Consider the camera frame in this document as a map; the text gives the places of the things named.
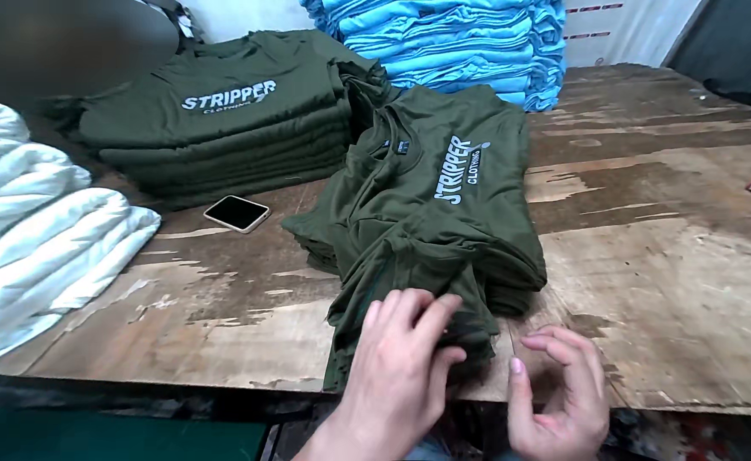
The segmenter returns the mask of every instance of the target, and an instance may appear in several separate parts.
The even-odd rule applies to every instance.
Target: stack of blue t-shirts
[[[527,111],[557,104],[566,66],[561,0],[300,0],[316,27],[393,85],[444,93],[492,85]]]

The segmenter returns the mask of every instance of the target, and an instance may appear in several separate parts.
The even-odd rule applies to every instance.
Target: dark fabric
[[[710,0],[669,67],[713,93],[751,105],[751,0]]]
[[[315,208],[284,220],[308,263],[342,280],[325,389],[345,386],[366,310],[391,289],[463,297],[441,341],[467,351],[456,374],[493,357],[493,313],[522,314],[546,283],[523,192],[528,142],[523,110],[490,87],[416,86],[376,111]]]
[[[331,175],[396,97],[376,60],[325,34],[258,32],[85,101],[79,136],[176,209]]]

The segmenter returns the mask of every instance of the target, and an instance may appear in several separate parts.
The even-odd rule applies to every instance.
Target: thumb
[[[509,361],[509,443],[526,441],[533,435],[532,385],[524,362],[517,357]]]
[[[430,367],[430,390],[427,393],[427,408],[430,418],[438,421],[443,414],[447,399],[447,375],[449,368],[456,363],[466,360],[466,351],[457,346],[445,347],[432,356]]]

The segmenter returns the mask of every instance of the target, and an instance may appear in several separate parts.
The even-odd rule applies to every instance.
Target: worn plywood surface
[[[546,323],[592,337],[617,406],[751,414],[751,108],[671,70],[572,69],[557,110],[529,116],[527,198],[549,285],[504,320],[497,359],[464,389],[503,400],[517,341]],[[0,374],[318,391],[339,291],[278,223],[323,182],[257,199],[243,236],[165,216],[102,297],[0,359]]]

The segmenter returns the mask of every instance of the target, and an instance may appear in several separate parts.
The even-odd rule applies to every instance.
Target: stack of folded t-shirts
[[[565,61],[561,0],[301,0],[316,27],[393,85],[453,93],[487,84],[527,111],[557,104]]]
[[[325,178],[397,95],[376,60],[316,30],[197,45],[87,100],[79,138],[171,209]]]
[[[102,293],[159,228],[152,210],[90,183],[0,104],[0,356]]]
[[[344,388],[367,309],[391,289],[460,295],[440,345],[467,352],[459,376],[488,363],[493,314],[526,312],[546,284],[524,197],[528,159],[524,111],[486,85],[416,86],[375,112],[316,206],[282,222],[310,266],[342,280],[325,389]]]

